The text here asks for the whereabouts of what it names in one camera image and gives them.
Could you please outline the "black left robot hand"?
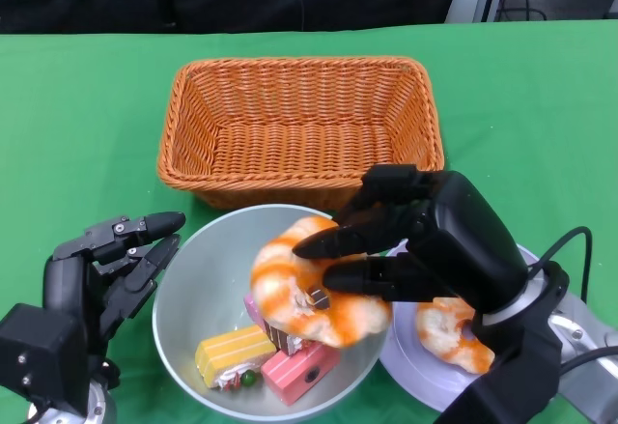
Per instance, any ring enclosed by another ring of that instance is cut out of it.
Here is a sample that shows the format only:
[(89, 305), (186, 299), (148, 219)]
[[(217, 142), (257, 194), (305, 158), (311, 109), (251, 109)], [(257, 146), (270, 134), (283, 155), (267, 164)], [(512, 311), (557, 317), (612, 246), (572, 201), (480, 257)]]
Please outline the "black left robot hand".
[(126, 319), (157, 287), (156, 278), (179, 249), (182, 212), (126, 215), (86, 228), (58, 245), (44, 267), (44, 308), (77, 320), (87, 354), (103, 356)]

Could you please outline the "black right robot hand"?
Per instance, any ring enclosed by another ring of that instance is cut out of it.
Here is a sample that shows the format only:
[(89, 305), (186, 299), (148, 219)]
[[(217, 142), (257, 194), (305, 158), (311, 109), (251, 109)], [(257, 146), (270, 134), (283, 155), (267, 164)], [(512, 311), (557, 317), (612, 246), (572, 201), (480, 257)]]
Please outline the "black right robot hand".
[(458, 172), (375, 165), (334, 220), (294, 248), (329, 261), (323, 285), (331, 291), (399, 302), (455, 296), (490, 314), (527, 285), (512, 235)]

